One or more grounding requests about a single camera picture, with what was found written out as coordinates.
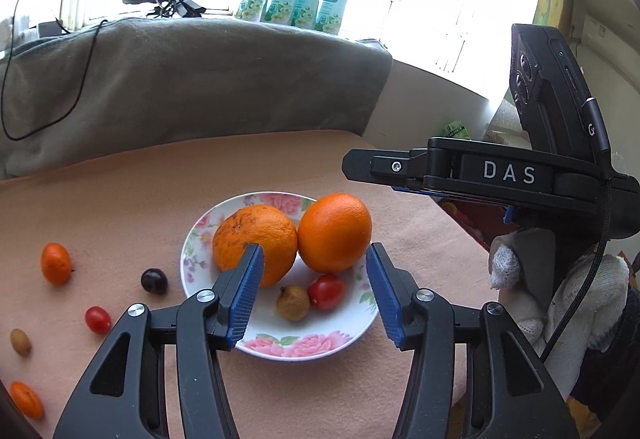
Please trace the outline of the red cherry tomato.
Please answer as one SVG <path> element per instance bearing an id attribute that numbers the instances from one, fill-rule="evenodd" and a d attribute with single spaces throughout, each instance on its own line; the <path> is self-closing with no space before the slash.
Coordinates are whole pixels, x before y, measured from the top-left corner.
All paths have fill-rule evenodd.
<path id="1" fill-rule="evenodd" d="M 307 295 L 312 307 L 320 311 L 331 311 L 343 303 L 346 284 L 336 274 L 323 274 L 309 284 Z"/>
<path id="2" fill-rule="evenodd" d="M 108 312 L 100 306 L 92 306 L 85 312 L 88 329 L 96 335 L 107 335 L 112 328 L 112 319 Z"/>

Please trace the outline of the smooth large orange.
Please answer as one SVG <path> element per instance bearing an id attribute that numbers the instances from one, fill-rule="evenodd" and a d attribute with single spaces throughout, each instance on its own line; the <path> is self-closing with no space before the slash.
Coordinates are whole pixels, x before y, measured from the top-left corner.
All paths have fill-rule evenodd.
<path id="1" fill-rule="evenodd" d="M 369 246 L 372 219 L 360 199 L 347 193 L 323 196 L 300 219 L 298 254 L 320 274 L 352 268 Z"/>

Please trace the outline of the dark cherry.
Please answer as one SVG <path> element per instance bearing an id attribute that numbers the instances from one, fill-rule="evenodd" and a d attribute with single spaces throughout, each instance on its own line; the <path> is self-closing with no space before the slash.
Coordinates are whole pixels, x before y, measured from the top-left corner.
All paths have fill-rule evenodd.
<path id="1" fill-rule="evenodd" d="M 168 291 L 168 279 L 163 270 L 158 268 L 149 268 L 142 272 L 140 277 L 142 289 L 145 292 L 164 295 Z"/>

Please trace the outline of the speckled orange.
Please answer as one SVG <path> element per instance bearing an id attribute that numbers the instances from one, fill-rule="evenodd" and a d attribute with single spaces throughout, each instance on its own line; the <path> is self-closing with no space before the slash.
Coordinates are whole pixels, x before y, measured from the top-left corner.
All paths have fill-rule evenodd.
<path id="1" fill-rule="evenodd" d="M 280 282 L 294 265 L 297 231 L 276 207 L 254 205 L 236 211 L 218 227 L 212 240 L 213 263 L 220 271 L 239 265 L 245 248 L 258 244 L 264 255 L 261 287 Z"/>

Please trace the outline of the small mandarin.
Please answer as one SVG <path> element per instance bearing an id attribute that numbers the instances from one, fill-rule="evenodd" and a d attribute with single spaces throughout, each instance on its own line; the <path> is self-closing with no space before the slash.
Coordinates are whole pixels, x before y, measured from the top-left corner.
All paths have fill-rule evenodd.
<path id="1" fill-rule="evenodd" d="M 40 269 L 43 277 L 53 285 L 70 281 L 73 268 L 70 253 L 58 243 L 48 243 L 41 252 Z"/>

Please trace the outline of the brown longan fruit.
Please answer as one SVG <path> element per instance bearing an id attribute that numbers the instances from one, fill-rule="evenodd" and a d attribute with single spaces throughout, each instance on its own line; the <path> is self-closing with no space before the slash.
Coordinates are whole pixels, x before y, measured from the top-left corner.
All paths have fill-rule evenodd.
<path id="1" fill-rule="evenodd" d="M 276 303 L 277 313 L 284 320 L 297 322 L 308 315 L 310 301 L 307 292 L 300 286 L 282 286 Z"/>

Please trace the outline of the small kumquat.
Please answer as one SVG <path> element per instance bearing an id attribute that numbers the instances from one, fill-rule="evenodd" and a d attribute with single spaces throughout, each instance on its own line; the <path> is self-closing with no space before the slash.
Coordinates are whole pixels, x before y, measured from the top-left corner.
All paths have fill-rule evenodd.
<path id="1" fill-rule="evenodd" d="M 34 421 L 44 419 L 44 407 L 35 390 L 21 381 L 14 381 L 10 385 L 10 396 L 24 416 Z"/>

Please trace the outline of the peach blanket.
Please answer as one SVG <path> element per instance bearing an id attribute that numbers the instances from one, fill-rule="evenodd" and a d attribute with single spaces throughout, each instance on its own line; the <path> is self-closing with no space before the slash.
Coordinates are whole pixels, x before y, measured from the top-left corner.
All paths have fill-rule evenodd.
<path id="1" fill-rule="evenodd" d="M 44 406 L 36 430 L 50 437 L 101 338 L 85 311 L 118 318 L 137 301 L 179 303 L 179 258 L 192 225 L 219 202 L 253 191 L 311 198 L 347 192 L 363 200 L 373 237 L 395 266 L 456 305 L 494 298 L 487 254 L 427 196 L 347 181 L 344 154 L 362 146 L 350 133 L 305 132 L 203 139 L 114 154 L 1 186 L 1 332 L 21 329 L 26 358 L 1 344 L 1 378 L 34 389 Z M 63 245 L 72 276 L 63 285 L 40 269 L 42 249 Z M 144 270 L 168 279 L 145 292 Z M 317 361 L 273 362 L 234 351 L 219 358 L 244 438 L 387 438 L 394 431 L 411 357 L 381 324 Z"/>

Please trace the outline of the grey blanket cushion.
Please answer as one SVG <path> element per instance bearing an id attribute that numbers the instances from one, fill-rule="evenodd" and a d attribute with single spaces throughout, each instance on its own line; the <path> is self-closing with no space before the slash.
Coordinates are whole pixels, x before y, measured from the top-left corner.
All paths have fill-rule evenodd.
<path id="1" fill-rule="evenodd" d="M 232 20 L 125 19 L 14 49 L 1 175 L 207 137 L 362 134 L 392 57 L 377 43 Z"/>

